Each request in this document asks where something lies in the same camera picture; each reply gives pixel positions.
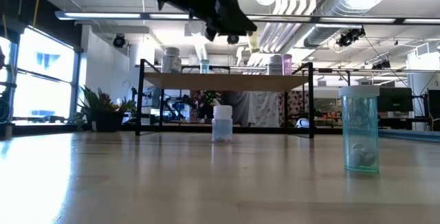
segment black metal frame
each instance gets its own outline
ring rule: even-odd
[[[155,70],[157,73],[160,71],[154,67],[154,65],[150,64],[147,60],[141,59],[140,65],[139,65],[139,85],[137,88],[138,94],[137,94],[137,111],[136,111],[136,125],[135,125],[135,134],[138,136],[140,135],[141,131],[153,131],[153,132],[197,132],[197,133],[209,133],[211,132],[210,126],[164,126],[163,125],[163,110],[164,110],[164,90],[161,89],[160,94],[160,104],[159,104],[159,125],[142,125],[141,118],[142,118],[142,90],[144,88],[144,72],[145,72],[145,64],[150,66],[153,70]],[[197,65],[184,65],[183,68],[199,68]],[[214,66],[210,65],[210,69],[214,68],[220,68],[220,69],[226,69],[229,71],[230,74],[230,67],[228,66]],[[305,63],[301,67],[299,67],[297,70],[295,70],[292,75],[298,73],[299,71],[302,72],[302,75],[304,76],[304,71],[308,71],[308,91],[309,91],[309,127],[311,128],[292,128],[288,127],[288,108],[287,108],[287,96],[288,93],[284,93],[284,127],[276,127],[276,128],[252,128],[252,127],[234,127],[233,131],[234,133],[275,133],[275,134],[296,134],[296,135],[306,135],[308,134],[309,139],[313,139],[315,135],[315,124],[314,124],[314,67],[313,63]],[[302,96],[304,100],[304,93],[305,93],[305,86],[302,86]]]

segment pink bottle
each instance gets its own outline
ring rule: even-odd
[[[292,55],[284,54],[283,56],[283,73],[285,76],[292,74]]]

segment plant pot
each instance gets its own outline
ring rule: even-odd
[[[92,111],[92,130],[96,132],[116,132],[122,126],[124,113],[117,111]]]

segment shelf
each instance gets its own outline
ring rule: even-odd
[[[306,76],[239,74],[145,73],[144,79],[160,89],[215,91],[290,91],[307,83]]]

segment potted plant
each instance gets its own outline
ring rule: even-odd
[[[103,93],[98,89],[98,94],[93,92],[88,87],[81,88],[84,91],[84,97],[87,102],[82,102],[80,107],[83,108],[87,121],[91,123],[93,131],[97,132],[115,132],[118,131],[122,125],[122,119],[127,111],[134,112],[135,102],[133,100],[127,101],[124,98],[120,104],[115,104],[111,101],[108,93]]]

